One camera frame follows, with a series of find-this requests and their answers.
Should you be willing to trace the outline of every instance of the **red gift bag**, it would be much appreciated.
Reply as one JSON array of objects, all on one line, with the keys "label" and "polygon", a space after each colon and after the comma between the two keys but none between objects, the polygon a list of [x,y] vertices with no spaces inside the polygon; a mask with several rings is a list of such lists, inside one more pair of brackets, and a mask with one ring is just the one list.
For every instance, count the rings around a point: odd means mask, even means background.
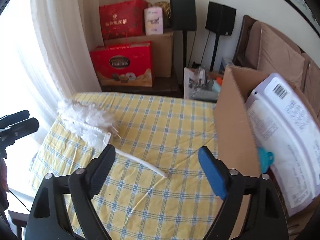
[{"label": "red gift bag", "polygon": [[144,34],[144,0],[131,0],[99,7],[101,31],[104,40],[142,36]]}]

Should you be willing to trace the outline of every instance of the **cable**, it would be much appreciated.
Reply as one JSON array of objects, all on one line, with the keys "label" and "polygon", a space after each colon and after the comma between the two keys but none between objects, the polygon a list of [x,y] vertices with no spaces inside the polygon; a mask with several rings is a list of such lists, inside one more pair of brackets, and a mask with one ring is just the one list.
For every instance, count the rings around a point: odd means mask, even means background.
[{"label": "cable", "polygon": [[191,62],[191,57],[192,57],[192,54],[193,54],[193,48],[194,48],[195,42],[196,42],[197,29],[198,29],[198,19],[196,19],[196,32],[195,32],[195,37],[193,38],[193,44],[192,44],[191,54],[190,54],[189,63],[188,63],[187,68],[189,67],[190,62]]},{"label": "cable", "polygon": [[23,204],[23,202],[22,202],[15,194],[13,194],[11,190],[9,190],[9,192],[10,192],[12,195],[14,195],[14,196],[21,202],[21,204],[24,205],[24,207],[25,207],[25,208],[29,211],[29,213],[30,213],[30,210],[26,207],[26,205]]},{"label": "cable", "polygon": [[202,54],[202,58],[201,58],[201,63],[200,63],[200,65],[202,65],[202,61],[203,61],[205,49],[207,48],[207,45],[208,45],[208,40],[209,40],[209,37],[210,37],[210,33],[211,33],[211,32],[209,31],[208,38],[207,38],[207,42],[205,43],[205,46],[204,46],[204,50],[203,50],[203,54]]}]

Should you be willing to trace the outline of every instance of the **chinese characters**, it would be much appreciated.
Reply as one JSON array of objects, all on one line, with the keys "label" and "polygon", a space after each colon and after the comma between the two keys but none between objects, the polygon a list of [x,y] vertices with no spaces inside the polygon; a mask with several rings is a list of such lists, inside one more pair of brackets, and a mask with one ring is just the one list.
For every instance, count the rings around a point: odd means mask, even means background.
[{"label": "chinese characters", "polygon": [[123,25],[123,24],[127,24],[127,19],[122,19],[122,20],[113,20],[110,22],[106,22],[106,26],[113,26],[113,25]]}]

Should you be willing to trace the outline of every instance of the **white feather duster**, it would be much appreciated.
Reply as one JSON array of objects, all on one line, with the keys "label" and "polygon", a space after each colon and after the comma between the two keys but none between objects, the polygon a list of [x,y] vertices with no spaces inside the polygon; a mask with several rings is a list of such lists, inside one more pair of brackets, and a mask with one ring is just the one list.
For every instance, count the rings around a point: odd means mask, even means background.
[{"label": "white feather duster", "polygon": [[[119,136],[113,115],[105,109],[98,108],[96,104],[85,106],[77,101],[65,99],[58,104],[58,113],[67,130],[80,136],[89,146],[97,150],[102,151],[109,143],[110,134]],[[164,178],[168,177],[166,173],[144,160],[119,149],[116,149],[116,153],[148,167]]]}]

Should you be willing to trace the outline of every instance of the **blue plastic item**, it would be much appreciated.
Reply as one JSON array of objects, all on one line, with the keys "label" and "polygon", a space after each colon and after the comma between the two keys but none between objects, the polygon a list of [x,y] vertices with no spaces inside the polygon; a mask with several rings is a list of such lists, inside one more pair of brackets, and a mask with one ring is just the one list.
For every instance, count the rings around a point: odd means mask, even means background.
[{"label": "blue plastic item", "polygon": [[262,173],[266,173],[269,166],[273,164],[275,156],[272,152],[267,152],[264,148],[258,148],[260,168]]},{"label": "blue plastic item", "polygon": [[216,196],[219,196],[222,200],[227,198],[227,190],[225,187],[225,182],[216,166],[210,159],[209,154],[212,153],[208,150],[205,151],[204,147],[201,147],[198,152],[199,163],[206,175],[209,184]]},{"label": "blue plastic item", "polygon": [[221,86],[218,84],[216,80],[213,81],[212,90],[217,91],[218,93],[221,92]]}]

